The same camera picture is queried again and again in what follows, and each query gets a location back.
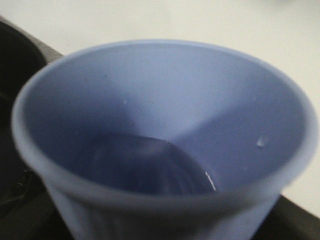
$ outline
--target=cup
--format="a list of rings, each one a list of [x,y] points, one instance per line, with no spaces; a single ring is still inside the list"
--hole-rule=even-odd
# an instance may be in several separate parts
[[[318,140],[315,111],[285,74],[180,40],[111,43],[58,59],[23,87],[12,127],[76,240],[249,240]],[[142,194],[83,177],[75,159],[105,133],[173,143],[216,192]]]

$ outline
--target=liquid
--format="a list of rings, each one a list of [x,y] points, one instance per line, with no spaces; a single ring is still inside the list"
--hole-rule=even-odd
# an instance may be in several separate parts
[[[213,193],[209,174],[177,146],[155,138],[107,134],[89,143],[73,170],[96,183],[150,195]]]

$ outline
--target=cup rim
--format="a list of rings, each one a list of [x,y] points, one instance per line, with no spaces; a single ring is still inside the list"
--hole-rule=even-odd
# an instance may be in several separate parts
[[[102,49],[106,50],[130,45],[167,44],[194,48],[209,48],[223,52],[235,58],[242,58],[245,61],[253,62],[278,76],[279,79],[297,95],[303,106],[306,119],[304,139],[291,159],[270,175],[262,177],[256,182],[250,183],[248,186],[243,186],[231,191],[190,196],[143,195],[108,188],[77,176],[46,156],[31,138],[29,130],[24,123],[25,99],[32,93],[33,88],[47,73],[54,71],[55,68],[64,63]],[[50,188],[54,188],[62,191],[70,198],[77,199],[80,202],[92,206],[141,214],[203,214],[209,212],[217,214],[219,212],[225,213],[227,211],[234,211],[235,209],[242,209],[267,199],[275,198],[280,195],[281,189],[305,168],[318,145],[318,121],[316,112],[306,94],[287,75],[270,64],[246,53],[213,44],[185,40],[148,39],[121,41],[89,47],[64,56],[41,69],[23,86],[15,100],[11,121],[13,139],[18,152],[24,161],[42,177],[44,183],[50,186],[49,191]],[[270,182],[273,182],[274,188],[266,189],[265,187],[268,186]]]

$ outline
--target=plastic cup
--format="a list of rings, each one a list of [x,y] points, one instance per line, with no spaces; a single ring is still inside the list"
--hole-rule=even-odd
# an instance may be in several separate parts
[[[311,103],[285,74],[176,40],[105,44],[51,63],[18,95],[12,126],[76,240],[249,240],[318,139]],[[75,156],[108,132],[175,144],[218,191],[148,195],[79,176]]]

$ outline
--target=white countertop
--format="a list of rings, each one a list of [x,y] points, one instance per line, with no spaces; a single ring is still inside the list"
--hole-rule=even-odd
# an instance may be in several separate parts
[[[0,16],[63,55],[154,38],[236,49],[293,78],[320,116],[319,0],[1,0]],[[320,218],[320,149],[282,194]]]

